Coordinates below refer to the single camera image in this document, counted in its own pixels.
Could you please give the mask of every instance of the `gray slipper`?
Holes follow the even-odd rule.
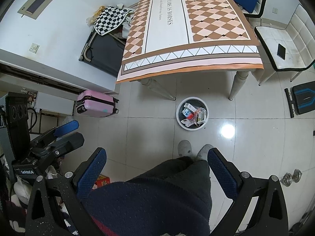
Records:
[[[188,157],[194,158],[192,146],[188,140],[180,141],[177,146],[177,150],[178,150],[179,157],[188,156]]]
[[[196,160],[205,160],[205,161],[208,161],[208,152],[209,150],[213,148],[212,145],[209,145],[209,144],[206,144],[204,145],[199,153],[197,154],[197,157],[196,157]]]

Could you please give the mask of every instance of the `black and white checkered cloth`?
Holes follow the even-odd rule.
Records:
[[[100,35],[109,33],[119,27],[130,13],[134,13],[134,11],[108,6],[95,20],[95,31]]]

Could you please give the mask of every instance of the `wall outlet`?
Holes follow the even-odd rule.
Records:
[[[38,44],[32,43],[32,45],[31,45],[29,51],[36,54],[36,52],[38,51],[38,48],[39,48],[39,45],[38,45]]]

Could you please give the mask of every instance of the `dark gray pants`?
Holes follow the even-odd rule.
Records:
[[[153,169],[135,177],[155,177],[168,181],[200,198],[209,210],[212,208],[210,196],[210,168],[205,160],[193,161],[190,157],[167,160]]]

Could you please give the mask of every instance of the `black phone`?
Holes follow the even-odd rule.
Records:
[[[283,47],[281,44],[278,44],[277,55],[283,60],[285,60],[285,47]]]

